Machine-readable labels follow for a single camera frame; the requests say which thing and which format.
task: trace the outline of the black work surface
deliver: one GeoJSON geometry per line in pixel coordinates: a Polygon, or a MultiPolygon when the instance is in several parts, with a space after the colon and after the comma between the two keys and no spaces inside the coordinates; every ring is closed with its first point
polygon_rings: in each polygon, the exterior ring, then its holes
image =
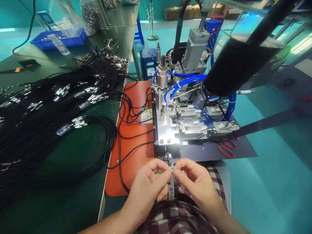
{"type": "MultiPolygon", "coordinates": [[[[134,5],[124,14],[138,13],[134,5]]],[[[33,45],[28,45],[18,51],[20,55],[12,55],[0,62],[0,70],[19,67],[18,61],[35,59],[40,64],[21,73],[1,74],[0,88],[16,85],[22,82],[33,82],[58,72],[70,70],[58,68],[58,65],[72,62],[72,57],[81,59],[90,53],[92,46],[105,47],[104,39],[117,37],[119,49],[113,47],[112,53],[122,58],[129,58],[133,45],[135,25],[112,27],[100,31],[87,38],[84,46],[70,47],[68,56],[63,56],[58,50],[40,51],[33,45]]],[[[100,115],[117,120],[120,100],[109,98],[88,108],[80,115],[100,115]]],[[[43,167],[53,167],[62,171],[85,167],[95,161],[102,152],[105,143],[105,131],[97,125],[89,125],[64,135],[57,147],[47,157],[43,167]]],[[[102,167],[78,188],[57,192],[36,192],[21,194],[21,199],[15,202],[0,218],[1,233],[77,233],[97,222],[106,177],[106,169],[102,167]]]]}
{"type": "MultiPolygon", "coordinates": [[[[229,149],[234,153],[233,159],[252,158],[258,156],[246,136],[240,137],[239,140],[233,140],[229,136],[224,136],[223,138],[225,137],[232,140],[237,146],[237,149],[235,150],[229,149]]],[[[195,162],[230,159],[221,153],[218,147],[218,143],[214,142],[211,139],[194,142],[189,141],[189,143],[189,145],[167,146],[168,151],[170,151],[170,153],[174,155],[173,162],[177,161],[180,158],[188,158],[195,162]]]]}

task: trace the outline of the blue plastic tray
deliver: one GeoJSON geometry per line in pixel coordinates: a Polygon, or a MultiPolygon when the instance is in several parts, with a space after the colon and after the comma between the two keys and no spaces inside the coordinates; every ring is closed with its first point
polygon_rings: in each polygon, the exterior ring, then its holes
{"type": "MultiPolygon", "coordinates": [[[[56,49],[55,45],[53,45],[51,40],[45,40],[42,41],[41,39],[48,37],[50,34],[55,34],[56,36],[62,35],[63,33],[61,31],[48,31],[48,32],[42,32],[37,37],[35,37],[30,44],[33,44],[37,46],[40,50],[52,50],[56,49]]],[[[61,42],[66,47],[73,47],[73,46],[82,46],[85,43],[87,36],[84,32],[84,30],[81,30],[78,37],[70,37],[70,38],[62,38],[60,39],[61,42]]]]}

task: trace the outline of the checkered fabric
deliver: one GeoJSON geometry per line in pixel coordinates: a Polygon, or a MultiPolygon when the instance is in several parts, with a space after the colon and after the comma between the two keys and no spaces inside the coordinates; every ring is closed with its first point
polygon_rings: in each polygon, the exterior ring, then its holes
{"type": "MultiPolygon", "coordinates": [[[[207,170],[211,175],[222,203],[227,209],[223,185],[218,170],[211,166],[207,167],[207,170]]],[[[156,203],[146,221],[135,233],[218,234],[218,231],[198,207],[186,202],[173,200],[156,203]]]]}

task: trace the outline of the screw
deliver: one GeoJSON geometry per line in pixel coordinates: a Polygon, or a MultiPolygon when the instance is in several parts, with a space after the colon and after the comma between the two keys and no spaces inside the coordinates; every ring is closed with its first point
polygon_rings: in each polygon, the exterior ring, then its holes
{"type": "Polygon", "coordinates": [[[162,55],[160,57],[160,65],[164,67],[166,65],[166,56],[162,55]]]}

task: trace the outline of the warning label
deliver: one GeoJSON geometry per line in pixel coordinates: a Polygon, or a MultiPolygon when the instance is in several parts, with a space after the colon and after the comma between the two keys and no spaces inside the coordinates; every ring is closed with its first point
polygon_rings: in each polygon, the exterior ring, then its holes
{"type": "Polygon", "coordinates": [[[145,109],[143,111],[143,114],[141,114],[141,122],[143,122],[144,124],[150,124],[150,123],[153,123],[153,111],[152,109],[145,109]]]}

